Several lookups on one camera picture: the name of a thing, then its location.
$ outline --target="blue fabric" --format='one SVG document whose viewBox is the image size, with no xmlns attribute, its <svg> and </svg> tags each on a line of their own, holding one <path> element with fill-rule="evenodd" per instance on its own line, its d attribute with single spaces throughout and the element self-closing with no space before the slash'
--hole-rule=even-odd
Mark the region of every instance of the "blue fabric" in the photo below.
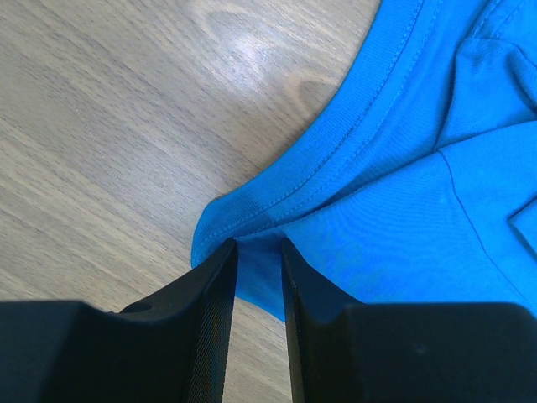
<svg viewBox="0 0 537 403">
<path fill-rule="evenodd" d="M 284 318 L 279 247 L 364 302 L 537 312 L 537 0 L 384 0 L 278 161 L 211 203 L 192 264 L 239 242 L 237 295 Z"/>
</svg>

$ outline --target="wooden table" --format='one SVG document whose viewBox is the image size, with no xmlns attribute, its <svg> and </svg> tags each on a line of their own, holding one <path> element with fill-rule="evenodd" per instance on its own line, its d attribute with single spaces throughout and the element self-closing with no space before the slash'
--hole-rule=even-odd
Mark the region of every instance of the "wooden table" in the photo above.
<svg viewBox="0 0 537 403">
<path fill-rule="evenodd" d="M 190 268 L 204 206 L 281 155 L 378 0 L 3 0 L 0 299 L 118 310 Z M 224 401 L 289 401 L 284 324 L 237 301 Z"/>
</svg>

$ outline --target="blue clothing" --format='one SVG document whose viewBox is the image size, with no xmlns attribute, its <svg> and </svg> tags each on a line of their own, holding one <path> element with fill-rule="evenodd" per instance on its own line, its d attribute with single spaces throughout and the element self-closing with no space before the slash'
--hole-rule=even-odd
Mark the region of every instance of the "blue clothing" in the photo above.
<svg viewBox="0 0 537 403">
<path fill-rule="evenodd" d="M 237 296 L 284 318 L 282 238 L 357 299 L 537 312 L 537 0 L 384 0 L 325 111 L 211 203 Z"/>
</svg>

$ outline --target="wooden surface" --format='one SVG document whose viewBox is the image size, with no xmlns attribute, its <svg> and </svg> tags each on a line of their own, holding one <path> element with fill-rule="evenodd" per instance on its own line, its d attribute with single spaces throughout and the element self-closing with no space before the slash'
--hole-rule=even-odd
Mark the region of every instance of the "wooden surface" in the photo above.
<svg viewBox="0 0 537 403">
<path fill-rule="evenodd" d="M 0 299 L 117 310 L 189 269 L 204 206 L 326 105 L 378 0 L 3 0 Z M 289 401 L 284 325 L 234 313 L 225 401 Z"/>
</svg>

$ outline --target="garment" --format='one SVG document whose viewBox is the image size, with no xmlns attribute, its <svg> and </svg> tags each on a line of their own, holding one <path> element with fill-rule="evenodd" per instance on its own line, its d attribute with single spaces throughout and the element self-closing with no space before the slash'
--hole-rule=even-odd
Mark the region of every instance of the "garment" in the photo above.
<svg viewBox="0 0 537 403">
<path fill-rule="evenodd" d="M 369 302 L 537 307 L 537 0 L 384 0 L 297 143 L 211 203 L 192 264 L 284 318 L 281 240 Z"/>
</svg>

